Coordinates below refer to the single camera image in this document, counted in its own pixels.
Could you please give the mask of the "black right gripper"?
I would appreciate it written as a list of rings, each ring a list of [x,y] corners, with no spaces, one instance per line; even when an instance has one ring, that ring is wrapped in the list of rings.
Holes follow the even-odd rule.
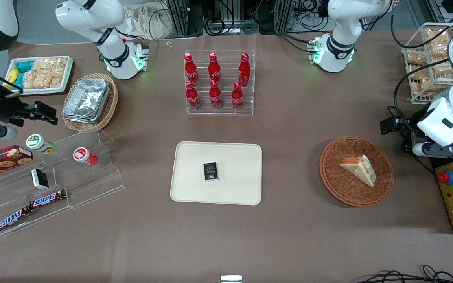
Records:
[[[58,119],[57,110],[49,105],[36,101],[33,104],[33,112],[27,109],[26,104],[20,98],[6,98],[0,96],[0,123],[12,124],[17,127],[24,126],[24,120],[42,120],[56,126]]]

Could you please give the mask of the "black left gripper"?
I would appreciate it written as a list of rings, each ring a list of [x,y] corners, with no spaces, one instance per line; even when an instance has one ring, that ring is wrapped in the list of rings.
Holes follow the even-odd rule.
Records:
[[[399,130],[399,122],[397,117],[390,117],[380,122],[380,134],[385,136],[394,132],[398,132],[402,137],[408,137],[414,134],[416,137],[425,137],[424,132],[417,126],[425,115],[425,107],[420,107],[411,117],[406,116],[399,107],[396,108],[397,116],[401,119],[401,130]]]

